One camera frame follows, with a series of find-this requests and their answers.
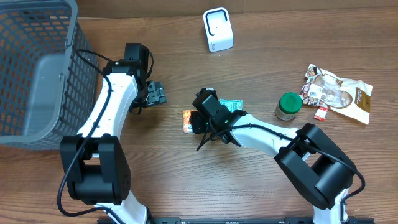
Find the teal orange snack packet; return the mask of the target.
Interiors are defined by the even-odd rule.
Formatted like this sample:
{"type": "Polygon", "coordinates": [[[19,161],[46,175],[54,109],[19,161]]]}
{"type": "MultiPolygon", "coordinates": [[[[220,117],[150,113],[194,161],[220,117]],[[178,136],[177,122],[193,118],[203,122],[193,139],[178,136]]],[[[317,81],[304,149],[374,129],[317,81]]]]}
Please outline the teal orange snack packet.
{"type": "Polygon", "coordinates": [[[223,106],[226,106],[230,112],[243,109],[243,100],[227,100],[220,98],[219,103],[223,106]]]}

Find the small orange white box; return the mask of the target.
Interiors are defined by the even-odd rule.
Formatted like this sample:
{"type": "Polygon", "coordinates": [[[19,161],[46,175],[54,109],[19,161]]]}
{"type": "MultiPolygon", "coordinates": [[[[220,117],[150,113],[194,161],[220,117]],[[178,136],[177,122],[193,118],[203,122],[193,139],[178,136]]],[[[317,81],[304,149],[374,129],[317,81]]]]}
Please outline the small orange white box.
{"type": "Polygon", "coordinates": [[[183,110],[183,131],[185,134],[193,134],[191,115],[196,110],[183,110]]]}

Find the red snack stick packet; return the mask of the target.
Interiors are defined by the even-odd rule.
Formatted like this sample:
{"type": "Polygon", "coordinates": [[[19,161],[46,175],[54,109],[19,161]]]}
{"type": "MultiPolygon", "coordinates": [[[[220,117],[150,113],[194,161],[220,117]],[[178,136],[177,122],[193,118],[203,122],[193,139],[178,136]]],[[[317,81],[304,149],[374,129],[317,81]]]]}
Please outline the red snack stick packet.
{"type": "Polygon", "coordinates": [[[327,112],[328,112],[328,108],[319,106],[317,111],[316,111],[316,113],[315,113],[315,115],[314,115],[314,118],[319,120],[319,121],[325,121],[327,112]]]}

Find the beige brown snack bag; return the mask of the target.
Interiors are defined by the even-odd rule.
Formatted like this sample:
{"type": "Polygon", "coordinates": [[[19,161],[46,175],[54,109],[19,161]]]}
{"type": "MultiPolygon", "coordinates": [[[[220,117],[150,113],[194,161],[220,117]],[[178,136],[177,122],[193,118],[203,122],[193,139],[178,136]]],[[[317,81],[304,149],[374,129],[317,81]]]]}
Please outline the beige brown snack bag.
{"type": "Polygon", "coordinates": [[[324,107],[368,124],[373,86],[362,80],[340,78],[311,64],[300,97],[305,105],[324,107]]]}

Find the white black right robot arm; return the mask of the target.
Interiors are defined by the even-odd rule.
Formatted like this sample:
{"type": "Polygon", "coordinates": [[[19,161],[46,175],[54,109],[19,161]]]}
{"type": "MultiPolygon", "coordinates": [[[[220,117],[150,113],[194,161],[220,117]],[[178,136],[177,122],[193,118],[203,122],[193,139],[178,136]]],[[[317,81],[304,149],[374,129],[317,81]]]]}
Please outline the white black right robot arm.
{"type": "Polygon", "coordinates": [[[282,128],[243,111],[230,111],[213,89],[196,93],[193,106],[205,125],[202,144],[220,140],[253,147],[274,158],[297,192],[314,207],[314,223],[347,223],[346,200],[358,170],[316,125],[282,128]]]}

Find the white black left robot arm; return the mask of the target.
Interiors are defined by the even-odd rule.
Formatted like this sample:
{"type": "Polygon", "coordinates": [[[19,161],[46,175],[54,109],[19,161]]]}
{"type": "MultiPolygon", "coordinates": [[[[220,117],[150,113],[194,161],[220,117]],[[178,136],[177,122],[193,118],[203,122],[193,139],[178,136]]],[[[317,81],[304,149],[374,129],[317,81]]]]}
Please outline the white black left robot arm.
{"type": "Polygon", "coordinates": [[[74,136],[60,143],[64,176],[57,207],[68,217],[104,211],[114,223],[153,223],[131,192],[131,171],[120,143],[128,113],[166,103],[161,82],[150,80],[152,52],[127,43],[124,57],[99,71],[103,86],[93,111],[74,136]]]}

